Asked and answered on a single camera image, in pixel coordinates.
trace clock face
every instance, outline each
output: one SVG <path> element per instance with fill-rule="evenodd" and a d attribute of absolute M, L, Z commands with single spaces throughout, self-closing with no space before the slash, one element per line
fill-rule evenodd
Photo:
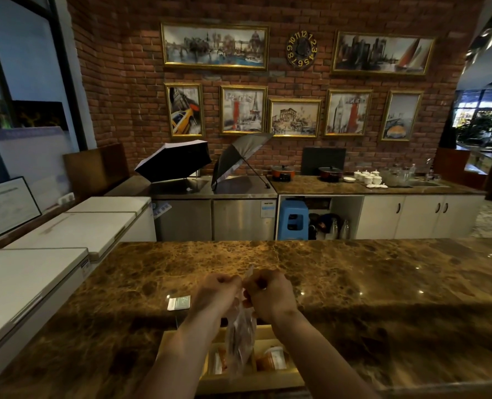
<path fill-rule="evenodd" d="M 286 59 L 296 68 L 311 66 L 317 52 L 316 39 L 307 31 L 296 32 L 286 43 Z"/>

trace plastic bag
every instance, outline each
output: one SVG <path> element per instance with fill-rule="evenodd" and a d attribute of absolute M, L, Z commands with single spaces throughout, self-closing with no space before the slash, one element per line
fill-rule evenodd
<path fill-rule="evenodd" d="M 251 275 L 253 275 L 253 266 L 248 269 L 244 277 Z M 250 358 L 255 342 L 257 320 L 253 317 L 253 308 L 244 308 L 242 304 L 243 290 L 241 289 L 237 295 L 238 305 L 227 317 L 226 363 L 230 379 L 243 374 L 244 365 Z"/>

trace brick wall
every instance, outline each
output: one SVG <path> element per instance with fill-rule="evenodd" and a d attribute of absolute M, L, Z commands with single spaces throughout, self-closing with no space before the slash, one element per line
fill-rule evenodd
<path fill-rule="evenodd" d="M 394 162 L 419 165 L 434 157 L 482 1 L 68 0 L 97 143 L 122 142 L 130 168 L 170 141 L 163 83 L 192 81 L 203 84 L 205 140 L 213 160 L 235 140 L 219 135 L 219 85 L 268 85 L 269 96 L 322 101 L 328 88 L 373 88 L 363 137 L 272 139 L 249 161 L 259 169 L 278 163 L 298 167 L 304 146 L 345 147 L 347 171 Z M 269 71 L 164 68 L 160 21 L 268 24 Z M 298 29 L 318 40 L 315 64 L 305 71 L 285 60 L 285 42 Z M 336 30 L 435 36 L 429 73 L 425 78 L 330 75 Z M 389 89 L 425 90 L 410 142 L 377 141 Z"/>

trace person's right hand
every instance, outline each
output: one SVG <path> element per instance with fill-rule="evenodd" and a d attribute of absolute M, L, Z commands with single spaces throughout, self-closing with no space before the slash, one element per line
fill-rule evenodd
<path fill-rule="evenodd" d="M 256 270 L 242 285 L 246 288 L 244 305 L 253 306 L 263 321 L 276 324 L 280 318 L 298 313 L 292 284 L 279 270 Z"/>

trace paris picture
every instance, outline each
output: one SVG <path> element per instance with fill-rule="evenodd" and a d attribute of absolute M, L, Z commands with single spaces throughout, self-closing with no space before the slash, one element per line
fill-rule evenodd
<path fill-rule="evenodd" d="M 409 141 L 423 91 L 390 91 L 381 126 L 381 141 Z"/>
<path fill-rule="evenodd" d="M 269 100 L 268 129 L 274 137 L 315 138 L 320 123 L 321 99 Z"/>
<path fill-rule="evenodd" d="M 324 135 L 364 135 L 371 89 L 327 91 Z"/>
<path fill-rule="evenodd" d="M 331 73 L 425 75 L 434 38 L 338 32 Z"/>
<path fill-rule="evenodd" d="M 268 68 L 268 26 L 162 23 L 165 66 Z"/>
<path fill-rule="evenodd" d="M 172 137 L 202 137 L 202 86 L 191 83 L 167 83 L 165 95 Z"/>
<path fill-rule="evenodd" d="M 221 133 L 263 132 L 267 92 L 266 86 L 221 86 Z"/>

